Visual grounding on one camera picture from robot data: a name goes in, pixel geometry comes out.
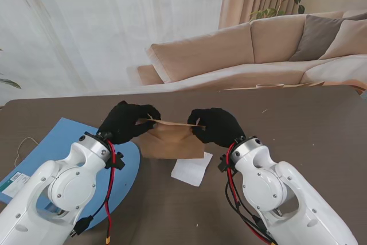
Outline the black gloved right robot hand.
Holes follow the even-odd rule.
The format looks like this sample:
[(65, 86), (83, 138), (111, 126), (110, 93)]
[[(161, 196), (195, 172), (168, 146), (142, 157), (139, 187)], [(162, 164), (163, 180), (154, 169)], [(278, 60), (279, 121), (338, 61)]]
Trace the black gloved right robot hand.
[(215, 143), (230, 148), (234, 142), (245, 139), (245, 133), (236, 118), (222, 108), (194, 109), (188, 117), (192, 133), (202, 143)]

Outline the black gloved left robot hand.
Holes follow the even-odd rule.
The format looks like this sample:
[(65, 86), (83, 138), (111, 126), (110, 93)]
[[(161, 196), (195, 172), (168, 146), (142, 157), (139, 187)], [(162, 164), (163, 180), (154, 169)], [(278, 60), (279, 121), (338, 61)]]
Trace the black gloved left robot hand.
[(160, 120), (161, 114), (152, 105), (129, 104), (123, 100), (109, 112), (97, 133), (120, 145), (153, 129), (153, 119)]

